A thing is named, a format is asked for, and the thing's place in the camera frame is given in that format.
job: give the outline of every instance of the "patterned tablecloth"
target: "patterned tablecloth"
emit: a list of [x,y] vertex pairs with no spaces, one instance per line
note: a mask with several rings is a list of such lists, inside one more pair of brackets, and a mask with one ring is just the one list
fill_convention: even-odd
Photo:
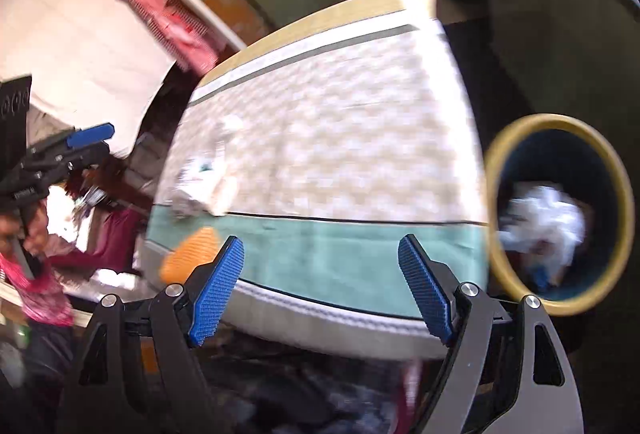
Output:
[[[177,221],[172,187],[213,125],[238,116],[227,154],[239,192],[224,217]],[[245,244],[225,319],[341,354],[441,356],[398,268],[414,233],[461,281],[486,283],[484,178],[473,115],[435,0],[350,0],[215,68],[196,89],[159,184],[145,251],[203,225]]]

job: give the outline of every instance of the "metal screw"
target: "metal screw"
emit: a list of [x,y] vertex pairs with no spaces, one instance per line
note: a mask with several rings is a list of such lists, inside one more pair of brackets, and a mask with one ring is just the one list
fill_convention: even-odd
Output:
[[166,287],[164,292],[169,297],[178,297],[182,294],[182,284],[170,284]]
[[530,308],[539,308],[540,307],[540,299],[538,297],[536,297],[535,295],[527,295],[524,298],[524,302],[527,303],[527,306],[529,306]]
[[102,297],[100,304],[102,304],[105,308],[110,308],[116,303],[117,299],[118,298],[113,293],[110,293]]
[[475,297],[478,295],[478,286],[473,283],[462,283],[460,289],[462,290],[462,293],[468,297]]

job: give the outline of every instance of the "trash can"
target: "trash can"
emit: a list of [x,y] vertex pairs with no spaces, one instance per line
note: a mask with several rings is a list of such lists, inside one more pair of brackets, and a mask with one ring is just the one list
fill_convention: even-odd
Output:
[[623,271],[634,237],[634,199],[626,170],[610,143],[591,126],[564,115],[530,115],[505,127],[485,157],[492,273],[512,299],[528,289],[498,237],[498,216],[518,182],[553,183],[588,205],[583,248],[558,287],[538,292],[549,315],[582,313],[600,302]]

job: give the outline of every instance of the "yellow rim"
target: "yellow rim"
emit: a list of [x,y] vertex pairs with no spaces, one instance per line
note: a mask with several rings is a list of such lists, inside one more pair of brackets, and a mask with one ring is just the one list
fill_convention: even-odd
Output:
[[576,315],[595,306],[615,286],[625,270],[634,239],[634,199],[625,167],[611,144],[590,125],[564,115],[540,114],[521,118],[498,134],[485,157],[489,209],[489,258],[496,278],[512,299],[519,301],[525,295],[532,293],[511,268],[498,239],[496,202],[500,175],[511,152],[524,138],[545,129],[568,131],[587,142],[607,167],[618,200],[618,239],[604,273],[593,286],[577,297],[567,300],[541,299],[549,315]]

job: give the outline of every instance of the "orange sponge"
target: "orange sponge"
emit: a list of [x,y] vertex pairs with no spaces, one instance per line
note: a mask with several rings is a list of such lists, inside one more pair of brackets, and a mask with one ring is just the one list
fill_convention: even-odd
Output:
[[164,258],[160,278],[166,284],[184,284],[196,267],[215,259],[221,246],[218,233],[211,227],[202,227]]

